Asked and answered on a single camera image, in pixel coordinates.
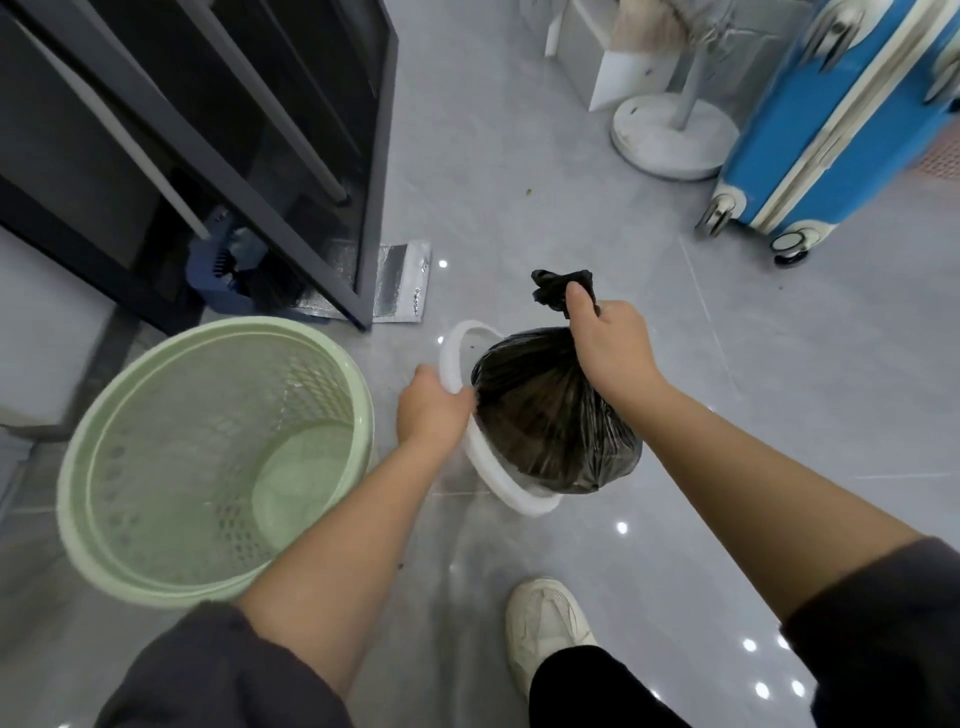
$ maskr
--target green plastic basket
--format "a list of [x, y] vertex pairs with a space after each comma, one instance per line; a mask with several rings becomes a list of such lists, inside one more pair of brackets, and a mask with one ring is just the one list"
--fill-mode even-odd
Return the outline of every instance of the green plastic basket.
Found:
[[370, 391], [318, 331], [267, 317], [193, 328], [97, 398], [63, 459], [70, 560], [124, 601], [242, 592], [372, 463]]

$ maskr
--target black garbage bag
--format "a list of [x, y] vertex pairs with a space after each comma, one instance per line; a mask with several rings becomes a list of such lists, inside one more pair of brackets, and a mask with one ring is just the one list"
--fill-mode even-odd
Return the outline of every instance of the black garbage bag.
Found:
[[[593, 296], [593, 274], [534, 271], [534, 300], [566, 312], [574, 280]], [[557, 493], [594, 493], [631, 473], [642, 441], [597, 394], [577, 361], [568, 327], [508, 336], [473, 368], [477, 419], [488, 441], [521, 473]]]

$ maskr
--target sleeve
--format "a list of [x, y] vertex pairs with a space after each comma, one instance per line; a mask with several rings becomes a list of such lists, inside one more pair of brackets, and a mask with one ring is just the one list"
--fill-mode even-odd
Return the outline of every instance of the sleeve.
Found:
[[960, 725], [960, 554], [942, 541], [851, 574], [782, 632], [819, 683], [820, 728]]
[[350, 728], [343, 701], [229, 604], [201, 604], [136, 658], [96, 728]]

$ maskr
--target shoe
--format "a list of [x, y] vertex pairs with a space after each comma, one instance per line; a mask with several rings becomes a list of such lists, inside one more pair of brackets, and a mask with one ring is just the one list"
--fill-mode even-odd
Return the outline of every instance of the shoe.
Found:
[[554, 652], [597, 644], [583, 610], [556, 579], [520, 584], [507, 602], [507, 659], [517, 686], [530, 698], [540, 664]]

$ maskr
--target suitcase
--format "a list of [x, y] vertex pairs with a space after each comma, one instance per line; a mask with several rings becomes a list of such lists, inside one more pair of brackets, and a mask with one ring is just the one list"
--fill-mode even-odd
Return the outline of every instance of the suitcase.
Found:
[[960, 0], [826, 0], [783, 60], [698, 226], [802, 262], [960, 108]]

